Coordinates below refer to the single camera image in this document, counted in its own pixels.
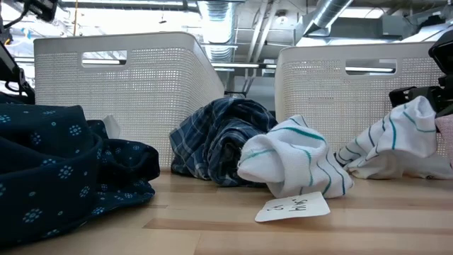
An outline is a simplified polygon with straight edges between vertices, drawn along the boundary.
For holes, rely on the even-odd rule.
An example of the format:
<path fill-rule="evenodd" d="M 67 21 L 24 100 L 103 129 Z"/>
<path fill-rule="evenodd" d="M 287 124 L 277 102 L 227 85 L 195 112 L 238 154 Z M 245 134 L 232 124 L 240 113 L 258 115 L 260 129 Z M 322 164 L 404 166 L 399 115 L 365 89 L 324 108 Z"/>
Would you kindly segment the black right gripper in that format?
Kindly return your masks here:
<path fill-rule="evenodd" d="M 439 86 L 423 86 L 423 87 L 403 87 L 394 89 L 389 92 L 389 99 L 392 107 L 395 108 L 399 105 L 412 101 L 418 96 L 425 97 L 433 108 L 438 107 L 437 117 L 442 117 L 452 114 L 452 75 L 439 78 L 439 84 L 442 88 L 439 101 L 436 106 L 436 93 L 440 91 Z"/>

